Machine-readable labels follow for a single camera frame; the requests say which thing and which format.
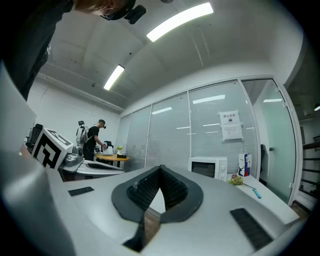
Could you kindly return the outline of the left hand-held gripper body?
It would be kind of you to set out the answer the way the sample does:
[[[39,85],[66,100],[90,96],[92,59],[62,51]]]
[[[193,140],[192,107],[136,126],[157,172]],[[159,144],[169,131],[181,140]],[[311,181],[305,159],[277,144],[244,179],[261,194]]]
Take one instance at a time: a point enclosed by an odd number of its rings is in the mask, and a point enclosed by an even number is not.
[[[83,149],[53,129],[43,128],[32,156],[46,169],[75,173],[84,161]]]

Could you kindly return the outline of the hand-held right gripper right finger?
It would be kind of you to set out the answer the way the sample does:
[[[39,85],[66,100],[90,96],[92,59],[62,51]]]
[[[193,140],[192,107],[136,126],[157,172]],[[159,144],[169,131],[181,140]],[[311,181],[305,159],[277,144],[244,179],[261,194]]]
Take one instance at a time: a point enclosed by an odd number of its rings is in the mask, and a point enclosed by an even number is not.
[[[284,201],[252,176],[244,178],[244,185],[234,186],[181,168],[172,170],[201,187],[203,202],[187,221],[160,225],[149,242],[160,256],[275,256],[304,224]],[[252,246],[230,213],[242,208],[269,234],[271,243],[259,250]]]

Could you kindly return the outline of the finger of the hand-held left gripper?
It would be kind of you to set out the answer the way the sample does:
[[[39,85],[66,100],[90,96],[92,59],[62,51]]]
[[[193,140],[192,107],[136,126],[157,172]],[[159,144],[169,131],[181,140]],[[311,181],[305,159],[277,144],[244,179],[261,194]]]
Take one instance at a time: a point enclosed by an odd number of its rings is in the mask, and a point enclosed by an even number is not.
[[[113,161],[106,161],[103,159],[97,159],[96,161],[93,160],[84,160],[83,161],[84,165],[101,165],[101,166],[113,166]]]
[[[84,179],[105,178],[115,175],[124,174],[125,171],[121,168],[112,165],[103,165],[99,163],[81,164],[76,170],[76,175]]]

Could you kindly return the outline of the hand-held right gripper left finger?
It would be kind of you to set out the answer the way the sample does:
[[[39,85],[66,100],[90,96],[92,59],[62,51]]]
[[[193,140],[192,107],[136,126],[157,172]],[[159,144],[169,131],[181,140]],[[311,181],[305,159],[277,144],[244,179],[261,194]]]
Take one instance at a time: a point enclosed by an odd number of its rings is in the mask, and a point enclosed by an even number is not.
[[[146,168],[110,177],[63,182],[57,171],[49,171],[48,181],[57,212],[70,235],[76,256],[160,256],[149,243],[142,252],[123,244],[138,228],[123,219],[112,203],[112,191],[146,172]]]

